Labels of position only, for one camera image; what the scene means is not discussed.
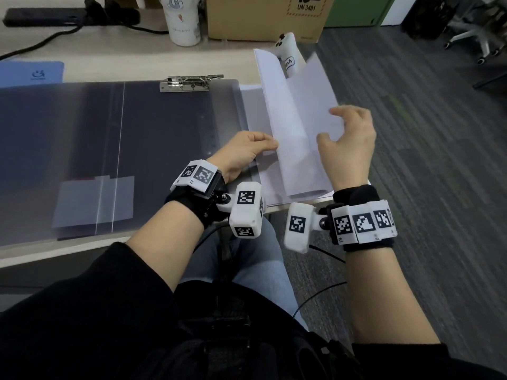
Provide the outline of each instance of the white cup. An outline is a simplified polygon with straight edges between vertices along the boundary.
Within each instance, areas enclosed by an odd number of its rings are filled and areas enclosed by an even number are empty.
[[[194,46],[201,41],[199,0],[160,0],[172,42],[180,46]]]

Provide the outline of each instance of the white desk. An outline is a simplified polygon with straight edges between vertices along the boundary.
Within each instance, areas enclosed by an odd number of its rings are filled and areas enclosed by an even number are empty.
[[[81,7],[84,0],[0,0],[0,15],[9,7]],[[141,24],[165,30],[161,10],[141,10]],[[33,45],[65,28],[6,28],[0,25],[0,54]],[[168,35],[155,35],[125,27],[84,27],[69,36],[56,38],[47,46],[17,57],[18,60],[58,60],[65,63],[64,82],[115,82],[161,80],[169,75],[223,74],[242,84],[259,84],[254,48],[272,43],[222,42],[206,37],[197,46],[182,48]],[[326,202],[315,200],[312,204]],[[287,209],[270,207],[267,212]],[[74,240],[0,247],[0,268],[81,252],[125,242],[134,231]]]

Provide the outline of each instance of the office chair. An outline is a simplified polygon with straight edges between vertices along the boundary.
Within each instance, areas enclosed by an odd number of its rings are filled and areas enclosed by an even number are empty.
[[[453,38],[451,38],[444,46],[445,49],[448,49],[451,47],[451,44],[455,41],[461,40],[463,38],[468,37],[476,37],[477,41],[479,42],[482,50],[482,57],[480,57],[477,60],[477,64],[482,65],[486,62],[486,57],[488,56],[498,56],[501,52],[501,50],[504,48],[505,43],[499,39],[494,33],[489,31],[489,23],[487,23],[484,27],[472,24],[468,22],[467,16],[471,13],[474,9],[479,8],[491,8],[493,6],[499,6],[498,12],[496,12],[495,15],[491,17],[491,19],[494,19],[498,13],[504,12],[504,9],[501,7],[501,5],[498,3],[499,0],[481,0],[484,5],[482,7],[476,7],[474,5],[471,5],[468,10],[463,14],[461,18],[453,18],[451,22],[448,24],[449,27],[465,30],[464,33],[457,34]],[[497,47],[495,50],[491,52],[489,43],[490,41],[495,44]]]

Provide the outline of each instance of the transparent folder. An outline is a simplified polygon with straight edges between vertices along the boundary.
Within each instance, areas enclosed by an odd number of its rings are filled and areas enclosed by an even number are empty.
[[[247,129],[236,80],[0,89],[0,124],[0,246],[138,229],[190,160]]]

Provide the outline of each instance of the blue jeans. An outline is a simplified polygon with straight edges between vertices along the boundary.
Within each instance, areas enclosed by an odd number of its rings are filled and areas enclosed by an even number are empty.
[[[208,227],[201,239],[209,235],[214,226]],[[192,255],[190,262],[180,280],[201,280],[212,283],[219,276],[218,249],[219,235],[215,232]],[[237,239],[230,241],[231,255],[237,272],[233,283],[250,288],[275,303],[291,316],[298,309],[294,290],[283,265],[282,250],[276,240],[275,230],[263,217],[262,232],[256,239]],[[301,317],[295,319],[306,329],[308,326]]]

